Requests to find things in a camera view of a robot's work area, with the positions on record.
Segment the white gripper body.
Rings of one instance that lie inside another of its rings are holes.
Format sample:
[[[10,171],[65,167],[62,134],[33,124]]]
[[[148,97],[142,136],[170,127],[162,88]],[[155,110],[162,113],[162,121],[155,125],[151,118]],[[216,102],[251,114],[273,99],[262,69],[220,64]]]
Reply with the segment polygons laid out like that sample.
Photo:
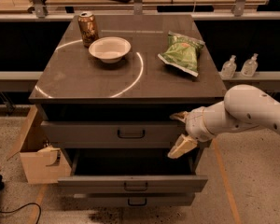
[[[186,132],[199,142],[212,140],[215,136],[208,131],[203,121],[204,107],[193,109],[186,115]]]

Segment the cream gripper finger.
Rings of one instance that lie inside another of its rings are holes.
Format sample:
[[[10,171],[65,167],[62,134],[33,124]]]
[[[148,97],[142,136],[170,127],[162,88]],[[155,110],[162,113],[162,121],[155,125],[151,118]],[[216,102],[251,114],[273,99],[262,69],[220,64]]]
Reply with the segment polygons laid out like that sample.
[[[187,111],[181,111],[181,112],[177,112],[177,113],[172,114],[170,116],[170,119],[179,120],[179,121],[185,123],[186,120],[187,120],[187,116],[188,116]]]
[[[193,139],[189,135],[181,134],[177,138],[175,145],[169,151],[168,157],[170,159],[178,159],[182,155],[192,151],[197,146],[198,142],[195,139]]]

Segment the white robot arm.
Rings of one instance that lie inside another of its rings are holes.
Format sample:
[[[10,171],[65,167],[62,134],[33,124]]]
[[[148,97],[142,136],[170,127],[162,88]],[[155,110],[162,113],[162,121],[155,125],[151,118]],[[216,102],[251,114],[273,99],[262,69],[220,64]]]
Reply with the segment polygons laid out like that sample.
[[[174,113],[171,119],[182,121],[187,134],[178,137],[168,153],[170,159],[181,157],[199,142],[210,141],[221,133],[267,128],[280,135],[280,103],[249,85],[234,86],[221,102]]]

